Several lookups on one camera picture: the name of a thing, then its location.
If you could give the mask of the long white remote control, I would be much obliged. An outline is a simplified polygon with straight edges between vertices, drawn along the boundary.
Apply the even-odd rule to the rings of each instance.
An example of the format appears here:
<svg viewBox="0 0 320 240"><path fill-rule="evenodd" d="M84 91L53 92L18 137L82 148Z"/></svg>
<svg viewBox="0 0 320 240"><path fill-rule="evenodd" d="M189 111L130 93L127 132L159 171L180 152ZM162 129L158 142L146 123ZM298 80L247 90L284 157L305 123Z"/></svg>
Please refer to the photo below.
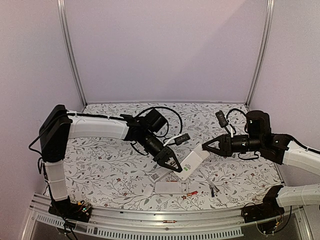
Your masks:
<svg viewBox="0 0 320 240"><path fill-rule="evenodd" d="M151 182L156 183L166 177L170 171L158 171L149 176Z"/></svg>

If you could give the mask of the white remote with buttons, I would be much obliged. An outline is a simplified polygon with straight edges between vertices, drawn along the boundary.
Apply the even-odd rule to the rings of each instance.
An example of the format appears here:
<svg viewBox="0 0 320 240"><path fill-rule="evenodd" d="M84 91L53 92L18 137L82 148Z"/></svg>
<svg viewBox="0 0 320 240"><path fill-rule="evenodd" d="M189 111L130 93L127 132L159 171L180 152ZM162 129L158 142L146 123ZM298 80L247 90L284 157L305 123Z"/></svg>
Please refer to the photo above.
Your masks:
<svg viewBox="0 0 320 240"><path fill-rule="evenodd" d="M180 163L181 172L175 173L181 180L185 181L191 174L210 156L210 152L203 150L202 144L199 143Z"/></svg>

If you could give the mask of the white battery cover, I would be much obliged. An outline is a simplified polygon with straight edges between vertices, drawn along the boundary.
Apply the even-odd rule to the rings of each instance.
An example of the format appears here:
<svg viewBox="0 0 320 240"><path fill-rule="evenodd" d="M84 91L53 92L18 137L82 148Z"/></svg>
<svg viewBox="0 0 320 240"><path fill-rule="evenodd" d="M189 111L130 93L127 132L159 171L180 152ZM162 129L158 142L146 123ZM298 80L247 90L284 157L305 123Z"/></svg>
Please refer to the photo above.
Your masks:
<svg viewBox="0 0 320 240"><path fill-rule="evenodd" d="M149 197L152 195L153 190L154 190L154 188L153 188L152 186L147 185L147 186L145 187L145 189L143 190L143 193L142 193L142 194L143 194L145 197L149 198Z"/></svg>

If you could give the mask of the purple AA battery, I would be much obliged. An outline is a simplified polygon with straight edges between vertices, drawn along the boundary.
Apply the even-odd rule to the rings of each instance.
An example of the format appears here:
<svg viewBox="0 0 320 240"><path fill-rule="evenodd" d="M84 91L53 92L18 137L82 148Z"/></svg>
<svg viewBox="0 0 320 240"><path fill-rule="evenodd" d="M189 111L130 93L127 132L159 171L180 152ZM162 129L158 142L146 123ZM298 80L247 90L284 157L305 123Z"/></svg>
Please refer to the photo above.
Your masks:
<svg viewBox="0 0 320 240"><path fill-rule="evenodd" d="M211 197L214 198L215 197L215 190L213 187L210 188L210 193L211 193Z"/></svg>

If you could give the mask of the red gold AA battery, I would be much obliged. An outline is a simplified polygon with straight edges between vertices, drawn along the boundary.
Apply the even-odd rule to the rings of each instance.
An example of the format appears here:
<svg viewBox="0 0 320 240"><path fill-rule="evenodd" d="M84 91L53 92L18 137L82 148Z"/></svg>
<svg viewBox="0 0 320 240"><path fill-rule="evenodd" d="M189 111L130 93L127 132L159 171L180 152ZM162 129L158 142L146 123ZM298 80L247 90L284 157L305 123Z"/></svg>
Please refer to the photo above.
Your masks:
<svg viewBox="0 0 320 240"><path fill-rule="evenodd" d="M177 221L176 220L164 220L162 223L163 224L175 224Z"/></svg>

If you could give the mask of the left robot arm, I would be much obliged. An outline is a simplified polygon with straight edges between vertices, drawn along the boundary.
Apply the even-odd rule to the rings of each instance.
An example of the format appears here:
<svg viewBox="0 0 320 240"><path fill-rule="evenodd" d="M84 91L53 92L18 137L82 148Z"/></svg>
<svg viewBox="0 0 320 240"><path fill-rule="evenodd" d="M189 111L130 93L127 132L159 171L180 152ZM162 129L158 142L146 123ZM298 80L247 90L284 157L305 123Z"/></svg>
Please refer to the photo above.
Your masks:
<svg viewBox="0 0 320 240"><path fill-rule="evenodd" d="M51 200L63 217L70 217L75 211L67 192L63 167L70 139L107 138L136 142L159 166L177 173L182 171L174 151L156 135L169 124L159 110L160 107L155 106L135 116L121 114L114 117L68 111L62 104L54 107L28 149L40 155Z"/></svg>

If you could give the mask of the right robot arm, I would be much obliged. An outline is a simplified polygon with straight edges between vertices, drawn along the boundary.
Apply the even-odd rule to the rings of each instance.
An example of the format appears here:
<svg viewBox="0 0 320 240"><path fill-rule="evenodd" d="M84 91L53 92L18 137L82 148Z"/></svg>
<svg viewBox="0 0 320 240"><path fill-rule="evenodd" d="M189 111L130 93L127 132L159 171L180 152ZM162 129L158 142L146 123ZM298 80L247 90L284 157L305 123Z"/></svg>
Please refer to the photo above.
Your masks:
<svg viewBox="0 0 320 240"><path fill-rule="evenodd" d="M278 165L293 166L315 175L320 174L320 152L300 143L292 135L272 133L270 116L261 110L246 113L246 134L222 134L202 144L205 151L230 157L234 153L259 152L260 157ZM278 208L319 205L320 185L275 185L259 206L262 218L269 218Z"/></svg>

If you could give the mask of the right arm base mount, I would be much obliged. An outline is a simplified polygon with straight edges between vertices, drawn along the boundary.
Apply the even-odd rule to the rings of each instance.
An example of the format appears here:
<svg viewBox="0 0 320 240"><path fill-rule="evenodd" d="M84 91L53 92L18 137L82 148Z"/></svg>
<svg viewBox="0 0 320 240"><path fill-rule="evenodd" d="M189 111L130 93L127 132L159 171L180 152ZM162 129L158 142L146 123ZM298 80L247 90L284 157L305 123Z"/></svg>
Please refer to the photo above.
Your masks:
<svg viewBox="0 0 320 240"><path fill-rule="evenodd" d="M279 191L283 187L283 185L271 187L262 199L262 203L247 203L241 209L241 216L244 222L251 223L273 218L271 221L259 223L257 229L264 235L275 234L282 223L285 213L285 209L280 207L276 200Z"/></svg>

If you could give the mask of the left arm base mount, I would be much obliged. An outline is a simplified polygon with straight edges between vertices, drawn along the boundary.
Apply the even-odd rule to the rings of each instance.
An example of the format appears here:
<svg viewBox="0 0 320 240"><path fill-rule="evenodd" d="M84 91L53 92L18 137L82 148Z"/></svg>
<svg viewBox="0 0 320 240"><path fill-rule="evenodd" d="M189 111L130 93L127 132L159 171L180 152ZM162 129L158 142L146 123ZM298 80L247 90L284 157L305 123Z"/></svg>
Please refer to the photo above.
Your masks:
<svg viewBox="0 0 320 240"><path fill-rule="evenodd" d="M63 219L88 223L91 218L92 205L83 200L74 203L68 197L60 201L52 200L48 212Z"/></svg>

